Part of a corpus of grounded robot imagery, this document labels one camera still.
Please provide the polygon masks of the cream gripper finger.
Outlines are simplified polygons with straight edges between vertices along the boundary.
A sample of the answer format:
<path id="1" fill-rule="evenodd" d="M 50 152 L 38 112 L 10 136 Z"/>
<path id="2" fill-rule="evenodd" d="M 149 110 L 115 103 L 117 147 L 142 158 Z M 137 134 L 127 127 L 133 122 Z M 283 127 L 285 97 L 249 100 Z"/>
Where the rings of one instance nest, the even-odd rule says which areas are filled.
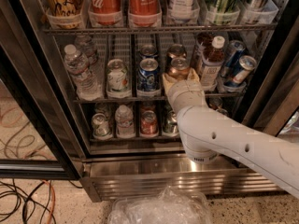
<path id="1" fill-rule="evenodd" d="M 174 85 L 175 80 L 170 77 L 167 73 L 163 73 L 163 84 L 164 84 L 164 91 L 168 93 L 170 88 Z"/>
<path id="2" fill-rule="evenodd" d="M 199 78 L 198 74 L 196 73 L 196 71 L 193 68 L 191 68 L 189 70 L 189 74 L 187 76 L 187 79 L 188 80 L 193 80 L 193 81 L 196 81 L 196 82 L 200 81 L 200 78 Z"/>

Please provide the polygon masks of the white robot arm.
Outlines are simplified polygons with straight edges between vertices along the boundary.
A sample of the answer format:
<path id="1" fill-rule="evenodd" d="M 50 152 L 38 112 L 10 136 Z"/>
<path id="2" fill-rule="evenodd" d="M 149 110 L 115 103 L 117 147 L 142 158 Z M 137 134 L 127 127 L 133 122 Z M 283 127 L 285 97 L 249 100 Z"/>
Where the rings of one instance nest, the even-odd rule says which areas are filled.
<path id="1" fill-rule="evenodd" d="M 206 150 L 212 150 L 245 164 L 299 198 L 298 144 L 255 131 L 210 108 L 193 69 L 182 80 L 167 73 L 162 78 L 189 159 L 200 161 Z"/>

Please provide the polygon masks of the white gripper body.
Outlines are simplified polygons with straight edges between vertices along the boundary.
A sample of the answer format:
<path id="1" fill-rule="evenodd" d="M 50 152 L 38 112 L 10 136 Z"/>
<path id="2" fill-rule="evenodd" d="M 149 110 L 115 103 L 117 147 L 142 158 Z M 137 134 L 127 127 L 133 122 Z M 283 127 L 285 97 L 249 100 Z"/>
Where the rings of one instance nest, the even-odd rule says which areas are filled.
<path id="1" fill-rule="evenodd" d="M 166 96 L 176 114 L 187 106 L 207 106 L 202 85 L 195 80 L 181 80 L 174 83 L 166 92 Z"/>

